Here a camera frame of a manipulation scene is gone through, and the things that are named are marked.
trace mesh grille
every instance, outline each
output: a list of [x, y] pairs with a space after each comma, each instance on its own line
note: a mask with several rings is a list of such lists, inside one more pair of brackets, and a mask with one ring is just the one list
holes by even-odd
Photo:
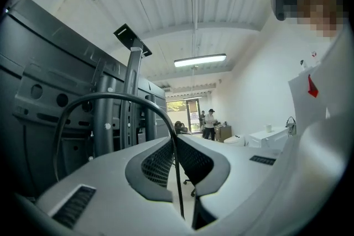
[[167, 188], [168, 175], [173, 162], [173, 143], [170, 140], [142, 162], [146, 178]]
[[203, 180], [214, 166], [210, 157], [180, 139], [177, 153], [179, 161], [193, 185]]

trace office chair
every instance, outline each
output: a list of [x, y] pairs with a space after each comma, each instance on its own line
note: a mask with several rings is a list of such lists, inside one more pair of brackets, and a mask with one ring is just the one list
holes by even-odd
[[[188, 128], [184, 126], [184, 123], [182, 123], [181, 121], [176, 121], [175, 123], [175, 131], [176, 134], [187, 134], [190, 135], [188, 133]], [[187, 182], [191, 182], [189, 179], [184, 180], [183, 184], [187, 185]], [[192, 197], [195, 196], [195, 189], [192, 191], [192, 193], [190, 194]]]

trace white ceiling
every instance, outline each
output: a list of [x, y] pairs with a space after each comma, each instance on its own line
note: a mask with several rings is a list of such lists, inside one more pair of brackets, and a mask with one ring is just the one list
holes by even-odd
[[[142, 59], [143, 76], [161, 87], [194, 86], [200, 92], [212, 90], [210, 85], [242, 59], [270, 14], [269, 0], [52, 0], [45, 5], [124, 64], [129, 51], [113, 32], [127, 23], [153, 53]], [[217, 53], [226, 53], [227, 60], [200, 65], [193, 78], [190, 67], [174, 66], [176, 59]]]

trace fluorescent light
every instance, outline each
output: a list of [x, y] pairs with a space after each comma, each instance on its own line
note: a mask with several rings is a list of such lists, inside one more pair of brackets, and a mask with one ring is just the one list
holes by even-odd
[[183, 100], [184, 100], [184, 101], [188, 101], [188, 100], [190, 100], [190, 99], [196, 99], [196, 98], [201, 98], [201, 97], [190, 97], [190, 98], [184, 98]]
[[196, 65], [202, 63], [218, 62], [224, 61], [226, 59], [226, 54], [214, 54], [206, 56], [191, 57], [186, 59], [175, 60], [176, 67], [183, 67], [188, 65]]

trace black pole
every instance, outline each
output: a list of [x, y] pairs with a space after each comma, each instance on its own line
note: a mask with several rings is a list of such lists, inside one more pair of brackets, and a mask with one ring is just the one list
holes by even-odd
[[[111, 76], [101, 76], [97, 92], [115, 92], [116, 79]], [[112, 153], [113, 149], [113, 98], [98, 99], [95, 102], [93, 117], [93, 140], [95, 157]]]
[[[147, 95], [145, 98], [153, 103], [156, 103], [154, 95]], [[150, 109], [145, 108], [145, 137], [146, 141], [151, 141], [156, 139], [157, 129], [156, 129], [156, 113]]]

